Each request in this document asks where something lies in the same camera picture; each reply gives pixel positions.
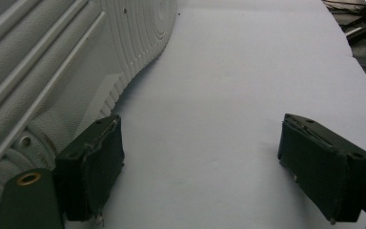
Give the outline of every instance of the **white table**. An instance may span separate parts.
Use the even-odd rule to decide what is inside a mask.
[[[276,157],[286,113],[366,150],[366,75],[321,1],[178,8],[166,50],[116,105],[126,166],[105,228],[365,228],[365,213],[332,227]]]

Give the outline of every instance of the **white surface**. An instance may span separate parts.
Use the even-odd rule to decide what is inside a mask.
[[[126,166],[105,228],[365,228],[364,213],[332,227],[276,158],[285,113],[366,150],[366,75],[324,5],[181,0],[178,12],[115,111]]]

